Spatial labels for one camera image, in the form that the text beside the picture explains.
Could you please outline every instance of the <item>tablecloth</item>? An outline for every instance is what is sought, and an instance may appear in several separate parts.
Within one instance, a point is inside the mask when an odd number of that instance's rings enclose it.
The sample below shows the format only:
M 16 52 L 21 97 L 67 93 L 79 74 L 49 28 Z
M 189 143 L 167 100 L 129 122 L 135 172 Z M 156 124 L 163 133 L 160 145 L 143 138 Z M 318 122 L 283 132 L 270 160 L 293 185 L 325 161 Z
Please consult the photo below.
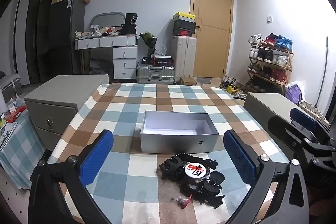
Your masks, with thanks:
M 30 176 L 45 147 L 37 136 L 27 109 L 15 122 L 17 125 L 14 132 L 0 150 L 0 164 L 18 189 L 30 189 Z
M 195 154 L 218 162 L 224 204 L 214 209 L 193 201 L 180 209 L 171 199 L 180 196 L 177 183 L 162 180 L 158 165 L 171 155 L 141 153 L 140 129 L 145 110 L 209 113 L 220 136 L 211 153 Z M 236 210 L 250 186 L 243 183 L 223 146 L 225 131 L 234 129 L 257 154 L 288 162 L 275 142 L 253 117 L 220 88 L 154 84 L 101 85 L 79 110 L 53 151 L 49 163 L 79 155 L 103 129 L 114 135 L 114 145 L 89 193 L 113 224 L 123 223 L 224 223 Z M 80 221 L 65 185 L 67 204 Z M 270 202 L 274 188 L 265 202 Z

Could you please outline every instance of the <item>woven basket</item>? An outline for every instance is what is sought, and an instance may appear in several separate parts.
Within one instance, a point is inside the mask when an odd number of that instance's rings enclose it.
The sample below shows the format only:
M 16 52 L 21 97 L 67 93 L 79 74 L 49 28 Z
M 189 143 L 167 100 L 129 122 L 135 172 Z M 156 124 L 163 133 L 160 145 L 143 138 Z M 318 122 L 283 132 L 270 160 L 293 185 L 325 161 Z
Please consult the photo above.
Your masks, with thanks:
M 319 120 L 323 125 L 325 125 L 327 128 L 330 127 L 330 122 L 323 116 L 323 114 L 312 104 L 300 100 L 298 103 L 298 106 L 303 109 L 305 112 L 307 112 L 310 116 L 312 116 L 315 120 Z

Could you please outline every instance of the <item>open box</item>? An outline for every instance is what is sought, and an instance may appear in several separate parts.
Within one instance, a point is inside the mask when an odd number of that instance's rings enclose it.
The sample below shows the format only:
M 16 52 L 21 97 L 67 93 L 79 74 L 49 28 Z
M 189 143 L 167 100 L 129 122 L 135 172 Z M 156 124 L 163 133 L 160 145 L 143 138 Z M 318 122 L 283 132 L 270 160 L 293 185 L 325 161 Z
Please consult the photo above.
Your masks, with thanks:
M 212 152 L 219 137 L 208 113 L 145 111 L 140 132 L 143 153 Z

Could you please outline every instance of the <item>purple bag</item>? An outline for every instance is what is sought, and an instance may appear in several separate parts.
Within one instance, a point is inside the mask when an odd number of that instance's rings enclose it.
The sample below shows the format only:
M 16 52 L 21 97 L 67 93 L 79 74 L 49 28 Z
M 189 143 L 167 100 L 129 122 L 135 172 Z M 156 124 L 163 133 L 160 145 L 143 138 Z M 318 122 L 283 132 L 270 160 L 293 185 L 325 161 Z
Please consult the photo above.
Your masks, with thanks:
M 301 97 L 301 90 L 298 85 L 292 85 L 285 92 L 285 97 L 292 101 L 294 104 L 298 104 Z

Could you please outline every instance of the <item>suitcase handle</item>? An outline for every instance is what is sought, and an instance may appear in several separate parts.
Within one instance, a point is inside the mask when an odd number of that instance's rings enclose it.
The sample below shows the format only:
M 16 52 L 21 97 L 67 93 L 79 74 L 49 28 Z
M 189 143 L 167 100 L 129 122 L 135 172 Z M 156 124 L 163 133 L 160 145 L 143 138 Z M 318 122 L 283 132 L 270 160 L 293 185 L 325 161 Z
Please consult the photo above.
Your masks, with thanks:
M 161 75 L 151 75 L 151 77 L 149 77 L 150 80 L 152 80 L 154 78 L 154 76 L 158 76 L 160 80 L 162 80 Z
M 149 70 L 163 70 L 163 67 L 153 67 L 153 66 L 149 66 Z

